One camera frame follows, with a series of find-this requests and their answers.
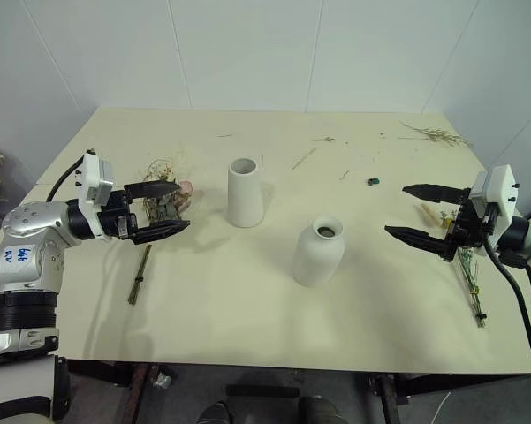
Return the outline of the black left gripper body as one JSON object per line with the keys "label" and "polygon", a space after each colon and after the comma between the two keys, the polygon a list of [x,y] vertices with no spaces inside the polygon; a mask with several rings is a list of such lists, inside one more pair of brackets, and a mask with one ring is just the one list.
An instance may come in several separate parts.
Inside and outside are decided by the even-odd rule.
{"label": "black left gripper body", "polygon": [[137,216],[130,210],[133,197],[127,188],[110,194],[107,203],[97,214],[103,232],[107,236],[137,241]]}

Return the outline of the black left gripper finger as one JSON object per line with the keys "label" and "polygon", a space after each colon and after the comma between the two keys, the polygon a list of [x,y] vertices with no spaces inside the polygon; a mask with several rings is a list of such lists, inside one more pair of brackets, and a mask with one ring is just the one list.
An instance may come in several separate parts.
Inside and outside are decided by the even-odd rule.
{"label": "black left gripper finger", "polygon": [[124,185],[128,199],[159,199],[165,195],[176,192],[180,185],[166,180],[144,181]]}
{"label": "black left gripper finger", "polygon": [[129,234],[129,239],[135,245],[148,244],[167,239],[185,230],[191,224],[187,220],[160,221],[142,228],[135,228]]}

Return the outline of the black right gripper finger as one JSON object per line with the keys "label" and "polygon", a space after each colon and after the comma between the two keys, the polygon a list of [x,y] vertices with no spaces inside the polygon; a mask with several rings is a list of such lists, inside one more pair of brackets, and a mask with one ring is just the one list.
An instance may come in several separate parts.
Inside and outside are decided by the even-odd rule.
{"label": "black right gripper finger", "polygon": [[432,237],[425,231],[389,225],[385,225],[384,229],[395,239],[416,249],[436,254],[444,261],[452,261],[457,251],[453,242]]}
{"label": "black right gripper finger", "polygon": [[444,185],[416,184],[404,186],[402,191],[423,201],[460,205],[468,197],[471,189],[469,187],[459,189]]}

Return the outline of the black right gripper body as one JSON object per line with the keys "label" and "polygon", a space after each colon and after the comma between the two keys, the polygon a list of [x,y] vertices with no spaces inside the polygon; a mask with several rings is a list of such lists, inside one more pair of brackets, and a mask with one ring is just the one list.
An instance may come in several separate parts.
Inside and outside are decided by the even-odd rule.
{"label": "black right gripper body", "polygon": [[459,248],[483,247],[485,237],[493,234],[497,224],[497,204],[487,203],[479,215],[468,195],[460,197],[459,210],[446,232],[445,259],[452,261]]}

